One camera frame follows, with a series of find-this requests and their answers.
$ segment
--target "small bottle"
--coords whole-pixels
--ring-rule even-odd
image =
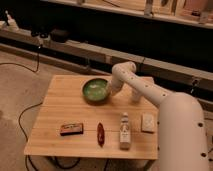
[[[16,21],[10,16],[10,14],[8,13],[8,11],[5,11],[5,14],[7,15],[7,22],[9,24],[9,28],[11,31],[17,31],[19,30],[19,27],[16,23]]]
[[[131,145],[130,123],[128,113],[124,112],[121,118],[121,125],[120,125],[120,148],[128,150],[130,148],[130,145]]]

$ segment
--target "red object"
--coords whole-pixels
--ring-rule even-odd
[[[105,131],[102,123],[98,124],[97,127],[97,139],[98,139],[98,144],[103,147],[104,141],[105,141]]]

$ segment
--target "small box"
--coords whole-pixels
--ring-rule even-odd
[[[141,122],[142,132],[154,133],[155,132],[155,119],[150,113],[145,113],[142,115]]]
[[[83,123],[73,123],[73,124],[65,124],[61,126],[60,135],[73,135],[73,134],[83,134],[84,127]]]

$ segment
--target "gray floor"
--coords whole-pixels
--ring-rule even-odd
[[[35,67],[35,61],[27,60],[20,56],[0,51],[0,63],[17,62]],[[13,65],[0,66],[0,171],[24,171],[23,149],[25,139],[18,126],[18,116],[23,109],[41,102],[45,96],[50,80],[54,74],[78,74],[46,64],[41,64],[38,74],[33,74],[26,69]],[[39,107],[29,110],[22,118],[23,127],[29,134]],[[212,113],[205,112],[207,117]],[[208,143],[211,147],[213,135],[213,122],[206,121]],[[60,170],[50,164],[46,158],[32,157],[40,171]],[[63,158],[64,164],[74,162],[73,158]],[[105,159],[84,158],[73,170],[103,170]],[[144,161],[140,160],[110,160],[107,170],[142,170]]]

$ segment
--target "bottle cap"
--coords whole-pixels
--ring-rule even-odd
[[[124,112],[124,113],[123,113],[123,116],[128,117],[128,113],[127,113],[127,112]]]
[[[121,122],[128,122],[129,121],[129,118],[128,118],[128,113],[127,112],[124,112],[123,113],[123,116],[121,118]]]
[[[5,14],[7,15],[7,19],[8,19],[8,20],[11,20],[11,19],[12,19],[12,17],[10,16],[10,14],[9,14],[9,12],[8,12],[7,10],[5,11]]]

